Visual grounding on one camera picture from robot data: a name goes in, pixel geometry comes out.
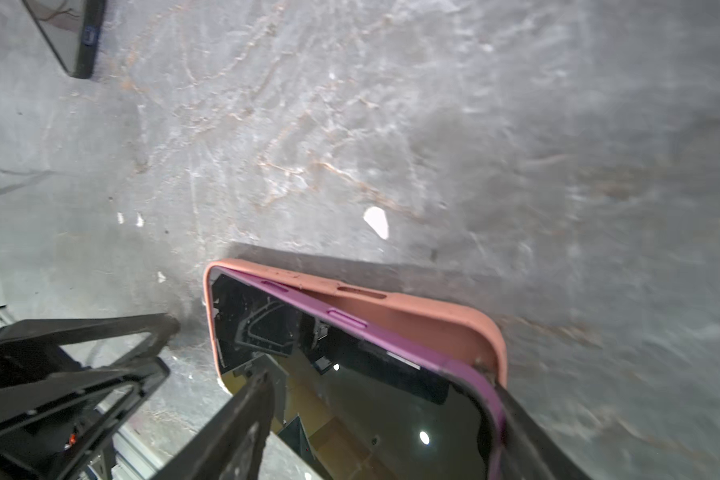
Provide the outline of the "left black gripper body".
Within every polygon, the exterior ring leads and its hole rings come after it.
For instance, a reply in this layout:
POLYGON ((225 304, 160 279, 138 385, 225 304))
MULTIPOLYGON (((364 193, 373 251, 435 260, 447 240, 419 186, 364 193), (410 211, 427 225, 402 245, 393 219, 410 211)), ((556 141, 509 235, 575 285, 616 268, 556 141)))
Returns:
POLYGON ((113 443, 78 451, 98 413, 77 418, 52 415, 0 436, 0 479, 111 479, 117 465, 113 443))

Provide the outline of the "pink phone case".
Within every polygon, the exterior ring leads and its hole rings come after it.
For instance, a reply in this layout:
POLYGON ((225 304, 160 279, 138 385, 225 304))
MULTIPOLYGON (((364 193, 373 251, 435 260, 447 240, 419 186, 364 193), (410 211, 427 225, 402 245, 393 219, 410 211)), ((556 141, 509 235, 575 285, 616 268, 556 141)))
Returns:
POLYGON ((463 305, 386 292, 243 259, 215 260, 203 273, 204 301, 216 373, 225 372, 213 320, 212 282, 223 269, 252 274, 294 287, 340 310, 393 331, 411 341, 495 375, 506 388, 509 361, 505 339, 486 314, 463 305))

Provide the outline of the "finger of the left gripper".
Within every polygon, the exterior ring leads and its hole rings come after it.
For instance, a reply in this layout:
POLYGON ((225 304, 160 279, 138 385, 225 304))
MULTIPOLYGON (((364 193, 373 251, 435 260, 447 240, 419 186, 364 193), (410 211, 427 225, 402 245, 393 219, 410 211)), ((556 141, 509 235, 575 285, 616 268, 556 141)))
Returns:
POLYGON ((109 362, 108 368, 156 358, 180 330, 166 313, 98 319, 27 319, 0 328, 0 389, 37 382, 51 374, 85 367, 63 348, 142 334, 139 344, 109 362))
POLYGON ((56 373, 47 378, 0 389, 0 436, 55 414, 77 418, 98 413, 78 451, 95 450, 167 380, 169 369, 159 358, 124 367, 56 373))

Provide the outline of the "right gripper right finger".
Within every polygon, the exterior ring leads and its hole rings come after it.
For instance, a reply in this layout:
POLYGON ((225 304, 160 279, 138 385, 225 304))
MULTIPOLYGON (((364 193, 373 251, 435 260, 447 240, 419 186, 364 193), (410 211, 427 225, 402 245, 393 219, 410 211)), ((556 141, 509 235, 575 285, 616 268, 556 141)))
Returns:
POLYGON ((590 480, 501 385, 496 386, 505 426, 499 479, 590 480))

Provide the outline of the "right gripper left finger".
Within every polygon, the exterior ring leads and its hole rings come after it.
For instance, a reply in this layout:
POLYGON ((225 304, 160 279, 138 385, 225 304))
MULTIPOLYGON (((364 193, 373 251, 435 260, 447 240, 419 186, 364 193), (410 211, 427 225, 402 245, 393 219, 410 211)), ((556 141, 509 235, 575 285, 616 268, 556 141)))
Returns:
POLYGON ((252 376, 154 477, 159 480, 256 479, 271 429, 274 403, 270 375, 261 372, 252 376))

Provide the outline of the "black phone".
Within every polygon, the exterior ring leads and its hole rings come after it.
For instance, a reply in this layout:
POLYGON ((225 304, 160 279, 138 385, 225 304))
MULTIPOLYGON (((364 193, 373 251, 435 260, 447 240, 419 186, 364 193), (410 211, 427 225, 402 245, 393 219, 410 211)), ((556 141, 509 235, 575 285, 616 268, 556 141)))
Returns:
POLYGON ((463 362, 292 287, 208 270, 222 385, 266 373, 272 431, 326 479, 496 479, 493 385, 463 362))
POLYGON ((105 0, 22 0, 64 72, 90 79, 102 33, 105 0))

